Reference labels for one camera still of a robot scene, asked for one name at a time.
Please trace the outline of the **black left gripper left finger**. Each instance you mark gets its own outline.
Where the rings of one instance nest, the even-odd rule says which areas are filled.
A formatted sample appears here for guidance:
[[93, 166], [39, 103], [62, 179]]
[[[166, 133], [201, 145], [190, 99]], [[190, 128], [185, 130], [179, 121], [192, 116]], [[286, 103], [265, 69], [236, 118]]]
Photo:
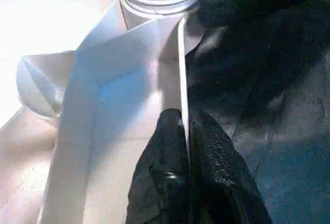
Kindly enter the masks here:
[[128, 192], [126, 223], [188, 223], [190, 168], [180, 110], [161, 112]]

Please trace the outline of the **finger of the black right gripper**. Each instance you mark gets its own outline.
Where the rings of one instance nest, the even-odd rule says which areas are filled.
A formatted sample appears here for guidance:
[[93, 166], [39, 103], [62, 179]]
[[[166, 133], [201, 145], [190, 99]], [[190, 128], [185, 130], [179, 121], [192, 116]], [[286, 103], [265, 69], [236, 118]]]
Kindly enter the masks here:
[[190, 105], [252, 117], [279, 104], [329, 50], [329, 0], [208, 31], [190, 60]]

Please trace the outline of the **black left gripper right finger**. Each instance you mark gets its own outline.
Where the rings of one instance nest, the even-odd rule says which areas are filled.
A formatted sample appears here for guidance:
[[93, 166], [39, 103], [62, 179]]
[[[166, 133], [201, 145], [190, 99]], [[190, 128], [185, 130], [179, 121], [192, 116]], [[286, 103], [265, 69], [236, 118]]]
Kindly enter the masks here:
[[258, 187], [232, 140], [209, 114], [190, 116], [194, 218], [202, 223], [271, 223]]

